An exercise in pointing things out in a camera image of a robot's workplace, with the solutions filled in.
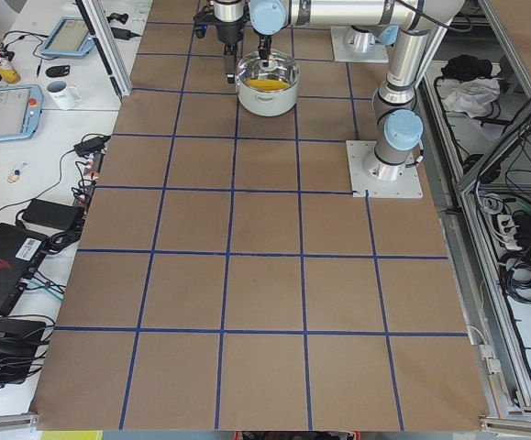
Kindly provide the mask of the black round mouse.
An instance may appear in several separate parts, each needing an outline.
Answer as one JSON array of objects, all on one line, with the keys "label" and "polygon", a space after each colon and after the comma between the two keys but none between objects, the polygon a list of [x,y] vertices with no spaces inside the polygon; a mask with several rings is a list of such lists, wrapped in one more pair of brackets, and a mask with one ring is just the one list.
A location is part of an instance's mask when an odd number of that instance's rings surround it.
[{"label": "black round mouse", "polygon": [[47,70],[45,70],[45,74],[49,78],[62,78],[65,76],[68,76],[71,71],[70,65],[56,65],[56,66],[50,66]]}]

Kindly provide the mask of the blue teach pendant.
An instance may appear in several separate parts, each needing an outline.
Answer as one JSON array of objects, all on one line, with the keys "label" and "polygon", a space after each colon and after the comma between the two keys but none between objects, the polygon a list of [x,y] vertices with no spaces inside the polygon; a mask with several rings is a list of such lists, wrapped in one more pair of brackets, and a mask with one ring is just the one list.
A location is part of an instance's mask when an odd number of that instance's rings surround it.
[{"label": "blue teach pendant", "polygon": [[82,18],[64,16],[40,48],[45,57],[83,58],[94,40]]},{"label": "blue teach pendant", "polygon": [[42,105],[43,92],[36,84],[0,87],[0,142],[31,138]]}]

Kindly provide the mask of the white crumpled cloth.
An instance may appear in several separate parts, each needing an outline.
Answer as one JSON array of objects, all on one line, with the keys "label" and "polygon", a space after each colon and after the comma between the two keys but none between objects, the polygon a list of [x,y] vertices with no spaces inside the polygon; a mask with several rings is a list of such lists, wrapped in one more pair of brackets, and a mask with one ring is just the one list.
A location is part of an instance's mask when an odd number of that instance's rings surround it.
[{"label": "white crumpled cloth", "polygon": [[454,86],[444,99],[446,111],[464,113],[471,118],[486,117],[501,92],[497,79],[475,79]]}]

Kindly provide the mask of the white power strip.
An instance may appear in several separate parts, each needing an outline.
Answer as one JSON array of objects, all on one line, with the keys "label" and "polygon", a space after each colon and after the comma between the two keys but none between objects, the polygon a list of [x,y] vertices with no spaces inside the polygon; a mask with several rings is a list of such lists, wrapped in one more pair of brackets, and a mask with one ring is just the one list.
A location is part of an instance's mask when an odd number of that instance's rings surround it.
[{"label": "white power strip", "polygon": [[513,217],[509,214],[498,214],[495,220],[504,247],[511,251],[521,250],[516,239],[517,227]]}]

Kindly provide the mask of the white mug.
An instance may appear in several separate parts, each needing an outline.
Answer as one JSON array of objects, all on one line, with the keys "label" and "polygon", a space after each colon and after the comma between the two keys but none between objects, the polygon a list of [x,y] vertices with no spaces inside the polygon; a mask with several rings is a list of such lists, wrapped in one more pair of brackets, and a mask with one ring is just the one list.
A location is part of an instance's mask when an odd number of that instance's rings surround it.
[{"label": "white mug", "polygon": [[77,87],[65,81],[50,82],[46,90],[61,110],[71,110],[82,100]]}]

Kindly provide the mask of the yellow bottle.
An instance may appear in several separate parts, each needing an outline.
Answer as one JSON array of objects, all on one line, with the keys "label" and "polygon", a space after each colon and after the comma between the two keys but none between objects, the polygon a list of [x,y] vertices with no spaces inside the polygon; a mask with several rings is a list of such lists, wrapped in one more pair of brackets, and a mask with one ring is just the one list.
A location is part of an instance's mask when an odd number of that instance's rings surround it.
[{"label": "yellow bottle", "polygon": [[8,84],[19,83],[21,76],[5,54],[0,53],[0,76]]}]

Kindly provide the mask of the black cloth heap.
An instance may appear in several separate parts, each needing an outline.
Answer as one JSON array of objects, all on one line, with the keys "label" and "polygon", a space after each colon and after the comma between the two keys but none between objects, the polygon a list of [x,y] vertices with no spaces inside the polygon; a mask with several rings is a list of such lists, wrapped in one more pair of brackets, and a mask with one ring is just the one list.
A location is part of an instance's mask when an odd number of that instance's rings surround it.
[{"label": "black cloth heap", "polygon": [[492,63],[471,55],[462,54],[451,60],[441,69],[444,78],[468,82],[478,78],[490,78]]}]

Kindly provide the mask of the yellow corn cob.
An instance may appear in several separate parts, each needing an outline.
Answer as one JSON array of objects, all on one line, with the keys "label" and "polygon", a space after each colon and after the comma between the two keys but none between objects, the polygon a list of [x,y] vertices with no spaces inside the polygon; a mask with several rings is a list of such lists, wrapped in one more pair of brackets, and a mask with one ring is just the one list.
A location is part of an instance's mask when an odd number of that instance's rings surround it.
[{"label": "yellow corn cob", "polygon": [[261,92],[278,92],[289,88],[291,85],[285,81],[275,79],[249,79],[247,86]]}]

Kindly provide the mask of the black power adapter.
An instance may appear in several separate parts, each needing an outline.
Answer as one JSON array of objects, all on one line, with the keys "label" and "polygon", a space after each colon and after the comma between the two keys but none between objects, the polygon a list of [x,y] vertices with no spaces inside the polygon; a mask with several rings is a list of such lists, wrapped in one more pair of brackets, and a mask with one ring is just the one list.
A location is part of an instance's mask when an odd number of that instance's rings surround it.
[{"label": "black power adapter", "polygon": [[33,225],[69,230],[83,223],[83,212],[79,206],[32,199],[21,218]]}]

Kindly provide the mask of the aluminium frame post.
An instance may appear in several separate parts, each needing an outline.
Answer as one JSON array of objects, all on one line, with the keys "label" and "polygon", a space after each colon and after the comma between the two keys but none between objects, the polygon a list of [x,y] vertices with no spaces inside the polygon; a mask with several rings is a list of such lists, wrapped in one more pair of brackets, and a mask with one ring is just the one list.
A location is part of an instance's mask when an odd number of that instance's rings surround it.
[{"label": "aluminium frame post", "polygon": [[78,10],[100,55],[113,89],[121,100],[130,95],[132,81],[99,0],[76,0]]}]

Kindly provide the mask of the pale green electric pot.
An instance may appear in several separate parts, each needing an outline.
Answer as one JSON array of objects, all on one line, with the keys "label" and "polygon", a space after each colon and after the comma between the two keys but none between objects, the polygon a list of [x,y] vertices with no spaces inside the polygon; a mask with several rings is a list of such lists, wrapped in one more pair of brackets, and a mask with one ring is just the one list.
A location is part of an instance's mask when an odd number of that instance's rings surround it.
[{"label": "pale green electric pot", "polygon": [[296,104],[300,77],[300,67],[290,55],[273,49],[265,63],[253,51],[237,65],[238,100],[252,114],[282,115]]}]

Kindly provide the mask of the glass pot lid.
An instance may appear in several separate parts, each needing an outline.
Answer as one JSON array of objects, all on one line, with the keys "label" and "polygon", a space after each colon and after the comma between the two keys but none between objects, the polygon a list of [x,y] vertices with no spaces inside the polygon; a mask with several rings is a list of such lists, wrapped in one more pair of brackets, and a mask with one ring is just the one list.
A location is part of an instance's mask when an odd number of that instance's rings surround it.
[{"label": "glass pot lid", "polygon": [[260,60],[259,53],[253,51],[244,56],[237,66],[237,85],[247,85],[249,79],[275,79],[293,87],[299,83],[300,68],[293,57],[278,50],[271,51],[268,62]]}]

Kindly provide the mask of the near blue teach pendant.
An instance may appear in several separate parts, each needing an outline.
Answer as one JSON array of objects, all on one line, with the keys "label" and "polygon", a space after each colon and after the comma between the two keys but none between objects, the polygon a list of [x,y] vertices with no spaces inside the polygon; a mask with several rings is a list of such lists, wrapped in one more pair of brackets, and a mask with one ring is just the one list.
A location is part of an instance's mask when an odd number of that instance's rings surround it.
[{"label": "near blue teach pendant", "polygon": [[31,138],[42,105],[43,92],[36,84],[0,87],[0,142]]}]

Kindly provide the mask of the far blue teach pendant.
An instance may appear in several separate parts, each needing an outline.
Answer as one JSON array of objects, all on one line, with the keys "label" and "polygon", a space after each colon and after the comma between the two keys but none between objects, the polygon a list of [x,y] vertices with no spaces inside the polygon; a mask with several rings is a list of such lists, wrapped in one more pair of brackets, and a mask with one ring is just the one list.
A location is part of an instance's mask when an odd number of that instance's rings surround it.
[{"label": "far blue teach pendant", "polygon": [[64,16],[40,48],[45,57],[83,58],[94,40],[82,18]]}]

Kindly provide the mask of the black laptop computer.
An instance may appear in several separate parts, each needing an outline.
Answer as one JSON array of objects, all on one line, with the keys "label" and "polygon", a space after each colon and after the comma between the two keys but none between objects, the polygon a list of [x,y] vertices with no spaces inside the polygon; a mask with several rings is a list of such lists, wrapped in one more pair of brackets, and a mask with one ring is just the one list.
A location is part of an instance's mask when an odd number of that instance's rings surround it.
[{"label": "black laptop computer", "polygon": [[0,315],[9,314],[45,258],[48,237],[0,223]]}]

